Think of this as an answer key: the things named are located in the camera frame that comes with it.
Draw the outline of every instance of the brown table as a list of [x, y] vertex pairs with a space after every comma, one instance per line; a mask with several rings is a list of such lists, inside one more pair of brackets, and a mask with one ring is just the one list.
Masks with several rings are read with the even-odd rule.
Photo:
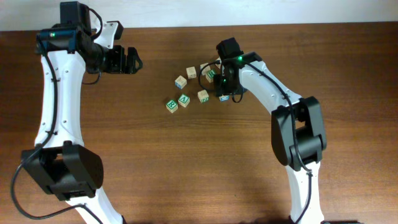
[[[0, 223], [83, 223], [76, 211], [36, 222], [18, 214], [9, 183], [32, 149], [42, 110], [36, 32], [0, 32]], [[398, 23], [126, 29], [121, 43], [144, 61], [136, 75], [108, 75], [81, 91], [81, 131], [101, 156], [103, 187], [128, 223], [261, 223], [287, 218], [287, 174], [271, 148], [270, 116], [251, 94], [240, 104], [174, 85], [185, 68], [215, 58], [235, 36], [273, 74], [323, 110], [328, 147], [320, 198], [328, 220], [398, 222]], [[86, 75], [85, 81], [94, 80]], [[185, 93], [174, 114], [165, 102]], [[66, 207], [25, 171], [17, 195], [30, 213]]]

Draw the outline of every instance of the wooden block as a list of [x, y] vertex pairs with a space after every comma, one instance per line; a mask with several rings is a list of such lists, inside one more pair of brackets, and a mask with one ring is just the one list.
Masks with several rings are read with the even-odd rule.
[[220, 69], [220, 67], [221, 67], [221, 58], [220, 58], [220, 57], [218, 57], [218, 59], [217, 59], [217, 60], [219, 60], [219, 61], [220, 61], [220, 64], [219, 64], [219, 65], [217, 65], [217, 64], [216, 64], [216, 66], [217, 66], [217, 68], [218, 68], [218, 69]]
[[177, 86], [180, 90], [187, 85], [187, 80], [181, 75], [175, 80], [175, 86]]
[[229, 96], [220, 96], [219, 99], [220, 99], [221, 102], [228, 101], [229, 100]]
[[170, 100], [166, 103], [166, 108], [171, 112], [174, 113], [178, 109], [178, 104], [174, 100]]
[[209, 81], [210, 83], [212, 83], [212, 82], [213, 82], [213, 77], [214, 77], [216, 74], [217, 74], [216, 71], [214, 71], [213, 69], [210, 70], [210, 71], [208, 71], [208, 72], [206, 73], [206, 79], [207, 79], [207, 81]]
[[200, 103], [204, 103], [206, 101], [209, 101], [209, 94], [207, 94], [206, 90], [199, 91], [198, 98], [200, 100]]
[[188, 79], [196, 78], [197, 71], [196, 71], [195, 67], [187, 68], [187, 75], [188, 75]]
[[183, 107], [187, 107], [188, 104], [189, 104], [189, 102], [190, 102], [190, 99], [189, 99], [189, 97], [188, 97], [187, 95], [185, 95], [185, 94], [182, 94], [182, 95], [180, 96], [180, 98], [178, 99], [178, 103], [179, 103], [181, 106], [183, 106]]
[[[204, 64], [201, 64], [200, 65], [200, 70], [204, 67], [204, 66], [206, 66], [208, 63], [204, 63]], [[201, 75], [206, 75], [206, 73], [208, 72], [208, 71], [210, 71], [211, 69], [210, 69], [210, 66], [207, 66], [205, 69], [203, 69], [203, 71], [201, 72]]]

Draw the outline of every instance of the white wall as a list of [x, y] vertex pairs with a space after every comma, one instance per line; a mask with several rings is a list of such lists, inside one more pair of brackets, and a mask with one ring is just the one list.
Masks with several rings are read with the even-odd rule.
[[[60, 0], [0, 0], [0, 30], [59, 22]], [[80, 0], [124, 27], [398, 21], [398, 0]]]

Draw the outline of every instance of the robotic arm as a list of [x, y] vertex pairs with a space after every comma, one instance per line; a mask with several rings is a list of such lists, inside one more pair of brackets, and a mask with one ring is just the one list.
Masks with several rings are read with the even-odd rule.
[[[99, 20], [92, 35], [90, 11]], [[44, 72], [44, 98], [35, 149], [22, 152], [22, 162], [11, 184], [17, 209], [32, 219], [18, 204], [14, 184], [23, 167], [46, 194], [54, 194], [75, 208], [87, 223], [122, 224], [124, 218], [112, 207], [103, 184], [101, 158], [84, 147], [80, 130], [80, 88], [88, 73], [136, 73], [142, 62], [134, 47], [113, 45], [121, 38], [118, 21], [104, 22], [92, 9], [79, 2], [60, 3], [61, 23], [40, 31], [37, 51]]]
[[[289, 177], [290, 221], [321, 223], [324, 217], [319, 201], [318, 171], [326, 148], [326, 135], [319, 102], [314, 97], [303, 99], [289, 90], [271, 74], [260, 56], [254, 52], [244, 54], [234, 38], [222, 41], [217, 51], [222, 63], [221, 75], [214, 77], [216, 96], [232, 95], [234, 100], [235, 95], [242, 96], [250, 90], [272, 116], [272, 148]], [[296, 130], [295, 123], [291, 122], [296, 120], [305, 125]]]

